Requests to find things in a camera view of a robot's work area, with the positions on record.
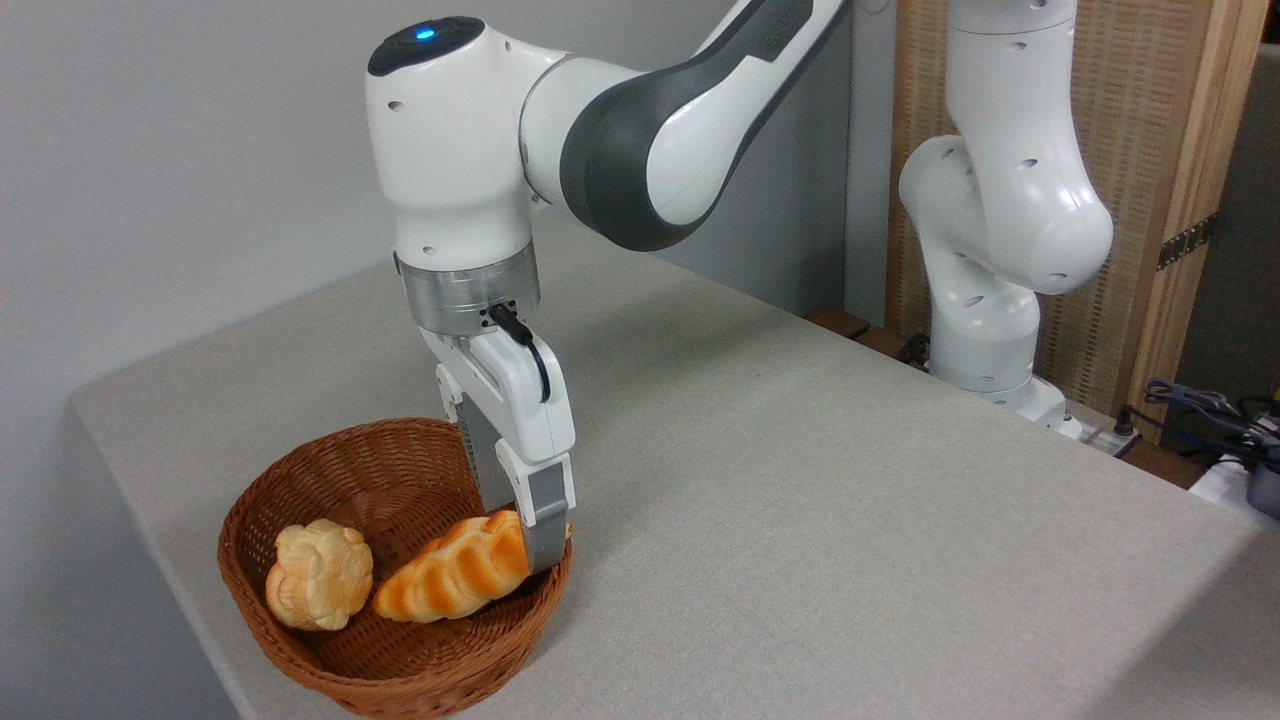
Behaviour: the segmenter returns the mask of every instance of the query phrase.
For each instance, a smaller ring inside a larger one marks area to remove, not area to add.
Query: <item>wicker basket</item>
[[[374,555],[374,587],[463,518],[483,515],[457,428],[430,419],[370,423],[311,441],[244,491],[218,538],[218,566],[266,657],[300,684],[367,717],[439,717],[516,675],[568,582],[564,561],[461,620],[393,623],[371,603],[346,629],[305,633],[266,609],[275,537],[317,518],[356,528]]]

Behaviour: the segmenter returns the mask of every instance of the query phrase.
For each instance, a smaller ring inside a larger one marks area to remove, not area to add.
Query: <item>table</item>
[[[463,717],[1280,717],[1280,538],[655,258],[535,237],[573,578]],[[244,717],[349,715],[255,644],[227,510],[307,439],[442,416],[433,368],[387,266],[74,395]]]

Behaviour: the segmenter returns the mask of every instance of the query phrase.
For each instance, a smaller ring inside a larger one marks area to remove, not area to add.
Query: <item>twisted bread loaf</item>
[[[520,515],[499,510],[468,518],[396,571],[374,596],[374,611],[389,620],[434,623],[458,619],[498,600],[529,577]]]

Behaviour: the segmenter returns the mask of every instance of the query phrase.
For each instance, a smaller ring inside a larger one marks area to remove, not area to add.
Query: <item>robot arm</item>
[[[947,110],[960,136],[911,154],[899,182],[924,251],[929,372],[1075,434],[1062,393],[1032,375],[1037,292],[1088,282],[1112,222],[1071,119],[1076,0],[951,0]]]
[[[559,364],[524,324],[540,300],[531,209],[563,202],[632,250],[678,242],[845,10],[739,0],[692,59],[654,73],[474,18],[407,27],[370,59],[370,135],[410,310],[485,506],[516,503],[534,571],[563,553],[576,436]]]
[[[631,250],[662,250],[707,219],[844,0],[739,0],[690,60],[639,74],[571,59],[521,120],[534,188]]]

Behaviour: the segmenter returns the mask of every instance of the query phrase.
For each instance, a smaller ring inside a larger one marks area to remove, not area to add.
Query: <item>bread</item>
[[[374,555],[358,530],[332,520],[289,525],[275,538],[266,605],[300,630],[340,630],[365,606],[374,585]]]
[[[374,611],[398,621],[434,623],[471,615],[529,577],[525,536],[513,510],[468,518],[396,571],[374,596]]]

